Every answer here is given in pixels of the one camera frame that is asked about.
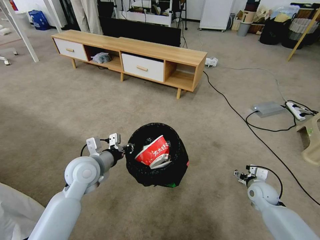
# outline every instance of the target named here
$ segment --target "person's leg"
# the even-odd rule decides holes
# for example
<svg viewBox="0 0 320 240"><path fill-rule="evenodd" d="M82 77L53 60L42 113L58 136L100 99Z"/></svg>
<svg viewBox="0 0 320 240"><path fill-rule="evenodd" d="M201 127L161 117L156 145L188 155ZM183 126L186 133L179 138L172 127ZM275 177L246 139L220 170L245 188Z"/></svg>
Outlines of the person's leg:
<svg viewBox="0 0 320 240"><path fill-rule="evenodd" d="M97 0L81 0L81 2L87 15L90 32L103 35L99 21Z"/></svg>
<svg viewBox="0 0 320 240"><path fill-rule="evenodd" d="M71 0L74 15L82 32L90 32L81 0Z"/></svg>

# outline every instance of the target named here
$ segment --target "blue bag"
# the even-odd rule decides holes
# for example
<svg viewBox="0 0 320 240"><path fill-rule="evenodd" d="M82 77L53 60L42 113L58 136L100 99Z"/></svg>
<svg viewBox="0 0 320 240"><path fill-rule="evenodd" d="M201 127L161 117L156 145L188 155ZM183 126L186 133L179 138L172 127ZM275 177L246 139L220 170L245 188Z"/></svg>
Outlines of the blue bag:
<svg viewBox="0 0 320 240"><path fill-rule="evenodd" d="M44 16L42 11L38 11L38 10L32 10L30 12L28 12L34 27L37 30L48 30L50 28L50 25L48 23L48 20L46 19L46 17Z"/></svg>

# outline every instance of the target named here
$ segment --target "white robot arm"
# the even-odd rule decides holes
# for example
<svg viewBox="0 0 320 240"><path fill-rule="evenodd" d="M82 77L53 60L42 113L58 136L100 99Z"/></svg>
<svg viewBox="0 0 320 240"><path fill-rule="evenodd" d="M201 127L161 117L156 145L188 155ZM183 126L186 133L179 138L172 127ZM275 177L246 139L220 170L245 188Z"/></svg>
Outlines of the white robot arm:
<svg viewBox="0 0 320 240"><path fill-rule="evenodd" d="M248 187L252 205L261 212L264 223L275 240L320 240L313 230L294 211L280 201L277 191L265 182L266 169L247 166L250 174L234 174L238 181Z"/></svg>
<svg viewBox="0 0 320 240"><path fill-rule="evenodd" d="M82 196L96 189L109 176L109 169L123 158L133 145L121 147L120 134L106 139L109 149L101 152L99 138L87 139L89 157L72 160L65 170L66 187L48 203L29 240L67 240L81 212Z"/></svg>

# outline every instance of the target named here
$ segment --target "black bag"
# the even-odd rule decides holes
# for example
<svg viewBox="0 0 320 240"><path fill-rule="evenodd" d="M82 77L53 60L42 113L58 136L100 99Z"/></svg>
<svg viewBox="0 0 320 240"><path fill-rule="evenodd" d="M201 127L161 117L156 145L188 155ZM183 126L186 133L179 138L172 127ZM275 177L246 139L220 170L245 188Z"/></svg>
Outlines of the black bag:
<svg viewBox="0 0 320 240"><path fill-rule="evenodd" d="M163 135L169 145L169 158L171 163L163 168L150 169L149 166L135 160L135 156L156 138ZM126 154L127 169L138 183L145 187L159 185L163 187L176 187L180 184L189 165L187 151L179 135L166 124L149 123L140 127L130 137L129 143L134 144L132 154Z"/></svg>
<svg viewBox="0 0 320 240"><path fill-rule="evenodd" d="M291 19L285 22L275 22L274 19L268 19L262 30L259 41L267 45L276 45L287 35Z"/></svg>

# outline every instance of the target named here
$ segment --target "red paper cup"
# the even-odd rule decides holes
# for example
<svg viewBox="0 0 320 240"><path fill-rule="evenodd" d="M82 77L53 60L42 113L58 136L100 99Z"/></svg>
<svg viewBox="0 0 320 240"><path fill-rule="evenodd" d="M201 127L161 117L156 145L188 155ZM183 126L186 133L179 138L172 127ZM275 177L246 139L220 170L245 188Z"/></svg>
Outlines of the red paper cup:
<svg viewBox="0 0 320 240"><path fill-rule="evenodd" d="M147 148L143 149L135 159L150 167L157 166L169 157L169 146L163 135L154 140Z"/></svg>

